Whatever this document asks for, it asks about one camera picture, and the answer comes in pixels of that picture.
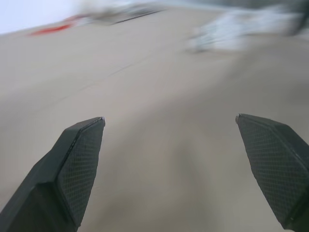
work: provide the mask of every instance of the blurry debris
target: blurry debris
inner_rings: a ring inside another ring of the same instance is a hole
[[[92,22],[92,19],[87,15],[75,15],[64,20],[65,24],[58,27],[45,28],[31,33],[30,35],[44,35],[61,30],[65,30],[71,27],[82,26]]]
[[[45,28],[45,29],[42,29],[42,30],[38,30],[38,31],[31,33],[30,35],[49,34],[49,33],[57,32],[57,31],[65,30],[65,29],[70,28],[72,26],[73,26],[72,23],[68,23],[68,24],[65,24],[65,25],[62,25],[62,26],[59,26],[59,27]]]
[[[201,26],[194,31],[195,37],[190,40],[192,51],[242,50],[246,46],[245,24],[241,19],[242,13],[231,11],[215,21]]]
[[[116,24],[162,10],[162,7],[151,3],[118,3],[106,6],[102,12],[92,14],[91,17],[97,22]]]

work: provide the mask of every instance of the beige floor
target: beige floor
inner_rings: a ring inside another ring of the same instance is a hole
[[[105,116],[79,231],[283,231],[260,191],[237,113],[309,141],[307,44],[185,50],[218,13],[169,9],[106,27],[0,37],[0,204],[68,126]]]

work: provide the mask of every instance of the wall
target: wall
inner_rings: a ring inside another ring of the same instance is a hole
[[[0,0],[0,34],[54,23],[75,14],[74,0]]]

